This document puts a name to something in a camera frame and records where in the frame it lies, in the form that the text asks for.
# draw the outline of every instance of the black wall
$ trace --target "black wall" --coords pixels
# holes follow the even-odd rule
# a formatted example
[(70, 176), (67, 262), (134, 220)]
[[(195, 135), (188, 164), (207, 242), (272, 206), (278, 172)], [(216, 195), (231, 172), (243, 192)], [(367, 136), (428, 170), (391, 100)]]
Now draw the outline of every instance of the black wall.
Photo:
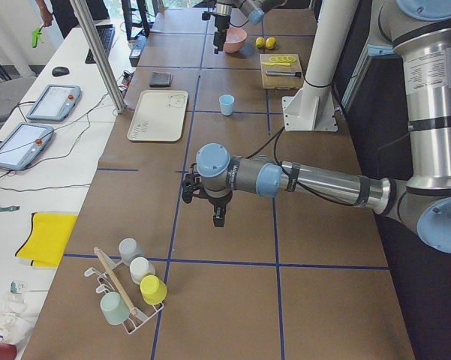
[[(360, 2), (338, 66), (335, 81), (341, 96), (368, 36), (370, 9), (371, 0)], [(347, 121), (364, 175), (411, 177), (407, 137), (379, 156), (380, 147), (407, 133), (400, 59), (372, 60)], [(416, 360), (451, 360), (451, 255), (423, 244), (393, 220), (376, 221)]]

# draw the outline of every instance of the light blue joint cover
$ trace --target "light blue joint cover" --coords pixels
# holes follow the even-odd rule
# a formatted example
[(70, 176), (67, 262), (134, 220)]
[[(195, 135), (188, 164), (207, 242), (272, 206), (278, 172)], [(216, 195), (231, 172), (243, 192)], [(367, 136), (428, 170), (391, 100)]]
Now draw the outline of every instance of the light blue joint cover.
[(250, 21), (252, 24), (256, 25), (260, 21), (263, 20), (263, 17), (265, 16), (265, 13), (262, 9), (255, 9), (248, 15), (248, 21)]
[(417, 234), (427, 245), (451, 254), (451, 197), (437, 201), (420, 216)]
[(220, 144), (210, 143), (202, 146), (197, 153), (197, 171), (204, 178), (213, 178), (228, 168), (230, 154)]
[(409, 17), (423, 21), (451, 19), (451, 0), (396, 0)]
[(370, 56), (371, 58), (380, 58), (380, 57), (398, 58), (398, 55), (393, 52), (392, 45), (380, 46), (368, 43), (367, 48), (368, 48), (368, 56)]
[(282, 176), (282, 168), (273, 163), (266, 163), (260, 169), (255, 189), (257, 195), (261, 197), (275, 197), (280, 186), (280, 177)]

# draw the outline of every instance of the black mouse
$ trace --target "black mouse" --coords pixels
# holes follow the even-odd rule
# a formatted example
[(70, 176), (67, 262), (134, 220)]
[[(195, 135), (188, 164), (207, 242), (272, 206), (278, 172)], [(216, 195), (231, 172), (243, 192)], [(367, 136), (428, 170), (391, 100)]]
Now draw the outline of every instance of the black mouse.
[(57, 66), (52, 70), (52, 75), (55, 77), (63, 77), (64, 75), (68, 75), (69, 73), (70, 70), (68, 70), (68, 67), (65, 66)]

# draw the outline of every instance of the printed label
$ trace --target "printed label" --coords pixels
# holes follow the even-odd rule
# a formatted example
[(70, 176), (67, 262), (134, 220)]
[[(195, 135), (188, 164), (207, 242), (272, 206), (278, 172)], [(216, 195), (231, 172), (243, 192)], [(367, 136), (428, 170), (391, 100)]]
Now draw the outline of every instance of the printed label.
[(451, 48), (406, 61), (404, 75), (407, 95), (441, 86), (451, 88)]

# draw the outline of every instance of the lemon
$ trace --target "lemon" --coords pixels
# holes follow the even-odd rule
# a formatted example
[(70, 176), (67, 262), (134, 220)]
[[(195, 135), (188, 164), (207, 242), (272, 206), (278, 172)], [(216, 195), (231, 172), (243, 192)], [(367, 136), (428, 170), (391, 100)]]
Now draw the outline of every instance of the lemon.
[(259, 36), (255, 41), (255, 46), (258, 49), (263, 49), (263, 47), (265, 46), (265, 39), (263, 37)]
[(268, 37), (266, 42), (265, 42), (265, 47), (268, 50), (274, 50), (275, 45), (277, 44), (277, 39), (275, 39), (273, 36)]

